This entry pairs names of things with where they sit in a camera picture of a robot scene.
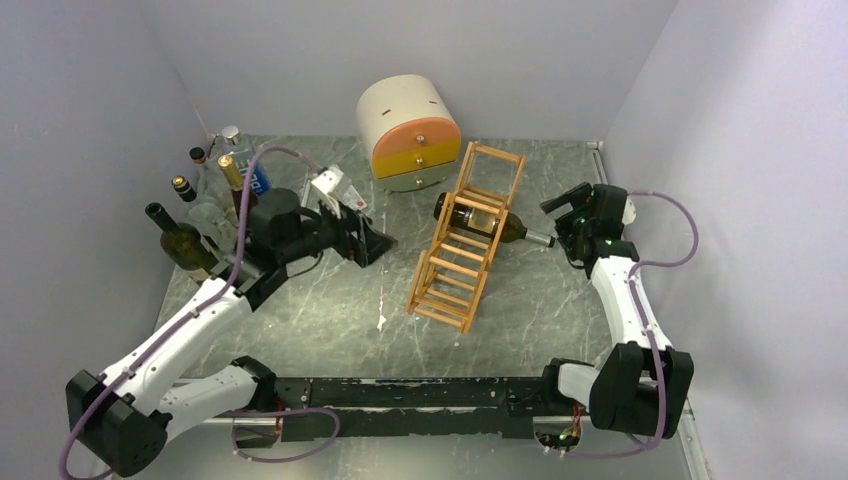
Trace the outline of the round clear glass bottle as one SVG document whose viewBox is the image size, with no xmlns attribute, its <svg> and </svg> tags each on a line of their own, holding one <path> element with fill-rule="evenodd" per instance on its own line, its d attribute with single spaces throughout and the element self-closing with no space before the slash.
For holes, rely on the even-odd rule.
<svg viewBox="0 0 848 480">
<path fill-rule="evenodd" d="M 203 147 L 195 146 L 189 150 L 189 157 L 198 173 L 195 190 L 199 198 L 206 203 L 214 203 L 219 208 L 224 207 L 218 189 L 212 182 L 211 170 L 207 162 L 207 152 Z"/>
</svg>

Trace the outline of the dark green wine bottle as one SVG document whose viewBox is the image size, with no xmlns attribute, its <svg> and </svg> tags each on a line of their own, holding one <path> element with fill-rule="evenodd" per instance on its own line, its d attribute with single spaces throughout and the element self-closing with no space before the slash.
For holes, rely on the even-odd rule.
<svg viewBox="0 0 848 480">
<path fill-rule="evenodd" d="M 160 246 L 168 257 L 196 283 L 208 279 L 218 259 L 203 243 L 201 233 L 190 224 L 175 221 L 158 202 L 149 203 L 145 213 L 161 230 Z"/>
</svg>

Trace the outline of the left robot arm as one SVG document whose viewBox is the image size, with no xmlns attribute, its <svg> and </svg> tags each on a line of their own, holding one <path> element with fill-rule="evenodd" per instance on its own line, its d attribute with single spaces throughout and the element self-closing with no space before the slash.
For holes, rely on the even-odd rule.
<svg viewBox="0 0 848 480">
<path fill-rule="evenodd" d="M 203 380 L 182 387 L 176 380 L 231 323 L 250 317 L 287 281 L 291 262 L 330 249 L 367 267 L 395 244 L 345 205 L 310 210 L 291 190 L 264 194 L 241 221 L 233 256 L 215 266 L 178 313 L 103 372 L 81 371 L 67 383 L 69 442 L 128 477 L 207 419 L 283 413 L 276 375 L 248 356 Z"/>
</svg>

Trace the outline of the square clear black-capped bottle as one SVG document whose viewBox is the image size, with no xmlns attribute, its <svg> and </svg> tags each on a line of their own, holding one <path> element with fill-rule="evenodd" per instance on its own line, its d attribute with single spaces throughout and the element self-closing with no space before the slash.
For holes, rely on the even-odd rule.
<svg viewBox="0 0 848 480">
<path fill-rule="evenodd" d="M 219 201 L 208 194 L 198 194 L 181 175 L 171 180 L 171 186 L 187 207 L 186 222 L 200 232 L 218 257 L 230 253 L 235 246 L 233 225 Z"/>
</svg>

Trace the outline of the blue square glass bottle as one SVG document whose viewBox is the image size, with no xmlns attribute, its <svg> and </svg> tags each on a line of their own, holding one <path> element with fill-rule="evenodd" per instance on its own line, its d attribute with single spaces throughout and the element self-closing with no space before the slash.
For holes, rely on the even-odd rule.
<svg viewBox="0 0 848 480">
<path fill-rule="evenodd" d="M 240 174 L 245 176 L 250 161 L 256 154 L 256 147 L 252 137 L 243 133 L 237 126 L 224 127 L 217 138 L 222 155 L 230 155 L 238 168 Z M 254 167 L 250 185 L 257 196 L 262 196 L 271 189 L 270 182 L 261 162 Z"/>
</svg>

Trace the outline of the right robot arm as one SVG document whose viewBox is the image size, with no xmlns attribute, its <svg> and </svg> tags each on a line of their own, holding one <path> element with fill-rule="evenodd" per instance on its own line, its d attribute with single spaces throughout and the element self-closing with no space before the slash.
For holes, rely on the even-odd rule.
<svg viewBox="0 0 848 480">
<path fill-rule="evenodd" d="M 576 402 L 587 408 L 599 430 L 643 437 L 642 448 L 655 447 L 675 434 L 694 374 L 690 354 L 676 349 L 662 331 L 642 284 L 645 267 L 673 268 L 692 259 L 699 235 L 680 260 L 641 259 L 624 239 L 635 219 L 637 191 L 581 183 L 543 202 L 546 213 L 565 205 L 555 221 L 557 239 L 569 265 L 585 273 L 601 300 L 612 349 L 599 367 L 555 360 L 556 377 L 539 391 L 550 413 L 565 413 Z"/>
</svg>

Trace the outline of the dark red gold-capped bottle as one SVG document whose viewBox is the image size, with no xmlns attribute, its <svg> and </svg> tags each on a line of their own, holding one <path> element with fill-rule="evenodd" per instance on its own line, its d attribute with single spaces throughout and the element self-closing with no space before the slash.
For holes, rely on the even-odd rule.
<svg viewBox="0 0 848 480">
<path fill-rule="evenodd" d="M 244 177 L 231 155 L 221 155 L 218 157 L 217 164 L 222 171 L 232 195 L 233 205 L 238 220 L 249 215 L 250 210 L 257 205 L 258 196 L 250 187 L 244 187 Z M 247 206 L 241 206 L 243 194 L 248 194 Z"/>
</svg>

